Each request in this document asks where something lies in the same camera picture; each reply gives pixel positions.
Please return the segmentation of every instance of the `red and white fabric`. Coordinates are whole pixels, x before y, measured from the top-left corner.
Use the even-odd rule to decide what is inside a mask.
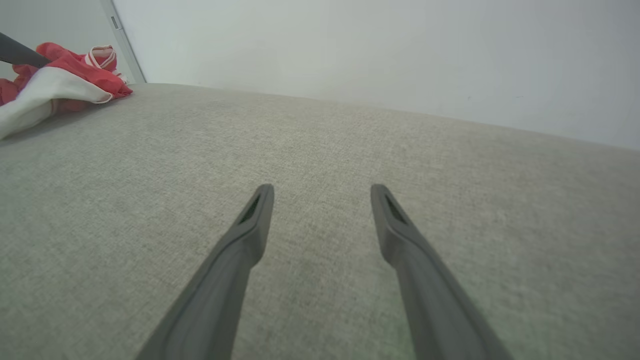
[[[42,69],[14,65],[14,81],[0,79],[0,139],[54,115],[80,111],[90,102],[102,104],[125,97],[132,90],[116,69],[111,46],[94,47],[78,55],[54,43],[36,52],[51,60]]]
[[[91,48],[91,51],[83,56],[84,62],[87,65],[111,71],[112,74],[122,79],[125,84],[129,83],[127,77],[116,69],[118,59],[116,58],[116,52],[113,50],[113,46],[94,46]]]

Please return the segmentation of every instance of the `gray fabric surface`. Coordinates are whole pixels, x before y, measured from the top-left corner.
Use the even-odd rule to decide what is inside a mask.
[[[384,183],[516,359],[637,359],[640,152],[175,85],[0,143],[0,358],[132,359],[273,183],[234,359],[411,359]]]

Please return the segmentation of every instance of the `white fabric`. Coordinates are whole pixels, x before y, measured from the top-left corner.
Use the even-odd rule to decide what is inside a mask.
[[[57,67],[44,67],[11,102],[0,106],[0,139],[22,131],[51,116],[56,99],[108,102],[113,95]]]

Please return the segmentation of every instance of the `red cloth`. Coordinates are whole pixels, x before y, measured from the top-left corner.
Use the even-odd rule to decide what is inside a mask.
[[[64,47],[46,42],[36,48],[36,52],[51,60],[46,66],[59,67],[69,71],[73,75],[88,81],[106,92],[113,94],[113,98],[125,97],[133,91],[125,85],[124,81],[110,71],[94,67],[84,62],[84,56],[78,55]],[[13,71],[18,74],[14,81],[0,79],[0,106],[15,100],[18,93],[27,85],[27,82],[38,69],[30,65],[14,65]],[[59,109],[67,111],[80,111],[87,102],[80,100],[66,100],[60,103]]]

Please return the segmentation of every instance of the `white wall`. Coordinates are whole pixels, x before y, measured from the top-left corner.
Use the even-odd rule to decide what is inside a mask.
[[[99,0],[0,1],[0,32],[31,49],[43,42],[55,42],[77,54],[100,45],[113,45],[116,53],[122,53]],[[118,70],[133,82],[121,56]],[[15,77],[11,65],[0,61],[0,78]]]
[[[640,149],[637,0],[115,0],[149,82]]]

